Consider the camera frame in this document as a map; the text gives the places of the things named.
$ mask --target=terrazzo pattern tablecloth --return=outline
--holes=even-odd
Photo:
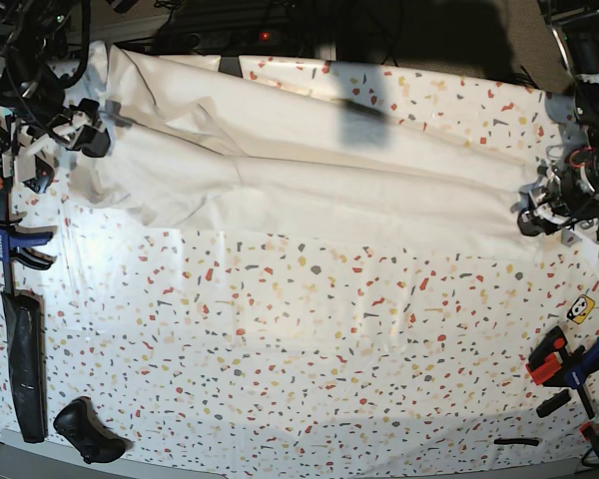
[[[567,99],[543,92],[368,65],[242,66],[246,81],[355,102],[533,163],[582,140]],[[42,249],[57,256],[51,270],[15,266],[19,287],[44,296],[50,420],[88,395],[134,442],[127,459],[232,478],[452,473],[585,450],[578,399],[539,419],[534,409],[555,390],[532,385],[524,368],[557,323],[573,346],[599,335],[599,280],[577,246],[550,239],[541,261],[512,263],[415,256],[407,244],[148,229],[75,203],[68,178],[61,169],[47,195],[13,196],[24,225],[58,228]],[[582,293],[596,307],[568,323]],[[599,373],[588,385],[599,408]],[[0,302],[3,427],[17,430]],[[493,445],[519,436],[542,442]]]

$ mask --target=floor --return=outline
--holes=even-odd
[[[189,0],[188,8],[203,1]],[[394,57],[401,67],[508,83],[525,69],[541,89],[557,93],[570,83],[537,0],[318,1],[328,4],[338,29],[341,60],[392,64]],[[153,0],[139,0],[124,15],[93,2],[94,25],[168,13]]]
[[[32,447],[39,454],[32,454],[26,451],[26,448],[20,449],[17,444],[12,444],[13,439],[10,436],[17,436],[15,433],[9,433],[6,437],[6,444],[0,443],[0,478],[5,479],[46,479],[48,477],[72,477],[74,479],[125,479],[138,478],[148,479],[151,477],[163,477],[165,479],[214,479],[221,476],[196,473],[191,471],[182,471],[172,468],[152,466],[149,464],[130,463],[130,461],[119,460],[109,465],[86,466],[80,461],[76,451],[70,447],[59,446],[51,443],[42,445],[25,445]],[[523,468],[523,476],[527,479],[599,479],[599,471],[592,471],[585,474],[555,476],[559,469],[567,467],[567,461],[559,463],[544,464]],[[500,479],[513,479],[520,476],[519,469],[508,469],[498,471]],[[434,476],[438,479],[448,479],[456,476]],[[489,472],[477,474],[462,474],[461,479],[487,479]]]

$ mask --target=orange clamp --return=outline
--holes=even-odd
[[[588,441],[588,437],[584,434],[583,431],[585,431],[586,429],[588,429],[590,426],[592,426],[592,424],[590,422],[586,422],[585,424],[582,424],[579,427],[579,432],[581,433],[581,435],[583,436],[583,438]]]
[[[561,369],[561,363],[554,353],[546,357],[543,364],[534,371],[531,371],[529,365],[526,364],[526,370],[528,371],[528,374],[530,374],[532,382],[538,386],[554,376],[559,369]]]

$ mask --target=blue clamp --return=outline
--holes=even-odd
[[[34,269],[47,269],[51,262],[32,255],[27,248],[42,246],[53,238],[53,233],[19,233],[13,227],[0,226],[0,261],[11,262],[17,260],[25,266]]]
[[[583,353],[581,359],[576,364],[564,372],[566,385],[571,389],[576,389],[586,382],[590,374],[599,370],[599,338],[592,347]]]

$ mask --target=folded cloth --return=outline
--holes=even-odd
[[[148,226],[502,258],[531,259],[540,246],[514,212],[536,174],[513,158],[117,48],[99,100],[113,148],[79,160],[73,192]]]

